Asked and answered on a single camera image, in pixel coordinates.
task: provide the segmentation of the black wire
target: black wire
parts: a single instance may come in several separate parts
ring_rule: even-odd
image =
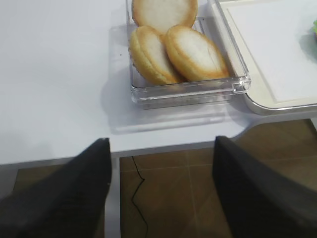
[[[134,161],[134,157],[133,157],[133,156],[132,156],[132,160],[133,160],[133,163],[134,163],[135,168],[136,168],[136,170],[137,170],[137,173],[138,173],[138,175],[139,175],[139,177],[140,177],[140,179],[141,179],[142,181],[139,183],[137,189],[134,191],[134,194],[133,194],[133,196],[132,196],[131,201],[132,201],[132,204],[134,205],[134,207],[138,210],[138,212],[139,212],[139,214],[140,214],[140,216],[141,216],[143,222],[144,222],[145,225],[146,225],[146,231],[145,231],[145,238],[146,238],[146,237],[148,236],[149,226],[148,226],[148,223],[147,223],[147,221],[145,220],[144,216],[142,215],[142,212],[140,211],[139,207],[138,207],[138,206],[135,204],[135,202],[134,202],[134,197],[135,197],[135,195],[137,194],[139,188],[141,187],[141,185],[143,184],[143,182],[144,182],[145,179],[141,176],[141,174],[140,174],[140,172],[139,172],[139,169],[138,169],[138,167],[137,167],[137,164],[136,164],[135,161]]]

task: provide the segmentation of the brown tile floor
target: brown tile floor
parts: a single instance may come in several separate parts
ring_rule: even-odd
[[[283,175],[317,190],[317,133],[308,120],[259,125],[237,143]],[[230,238],[211,178],[212,148],[137,156],[145,182],[135,202],[149,224],[148,238]],[[143,238],[145,224],[131,197],[140,182],[132,158],[121,158],[122,238]],[[22,189],[58,167],[20,170]],[[103,237],[103,220],[96,234]]]

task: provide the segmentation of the round cookie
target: round cookie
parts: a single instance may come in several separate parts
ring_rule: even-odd
[[[169,59],[188,81],[229,77],[219,49],[204,34],[177,25],[168,30],[164,43]]]
[[[129,51],[138,72],[154,85],[183,81],[168,59],[159,33],[149,26],[136,28],[130,37]]]
[[[133,0],[132,18],[138,26],[151,26],[165,34],[174,25],[192,27],[197,0]]]

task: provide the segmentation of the white table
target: white table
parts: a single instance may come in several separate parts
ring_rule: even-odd
[[[119,158],[209,147],[217,135],[235,138],[256,124],[314,116],[261,117],[243,96],[229,104],[138,108],[130,99],[125,9],[124,0],[0,1],[2,195],[17,169],[65,163],[100,137],[110,138]],[[106,232],[115,238],[119,160],[113,167]]]

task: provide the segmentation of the transparent box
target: transparent box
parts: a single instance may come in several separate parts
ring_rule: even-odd
[[[154,86],[144,79],[130,59],[132,101],[143,109],[229,101],[234,94],[245,93],[251,84],[248,69],[220,6],[221,0],[199,0],[193,28],[211,39],[226,62],[230,77],[199,82]],[[137,27],[132,19],[132,0],[127,0],[128,37]]]

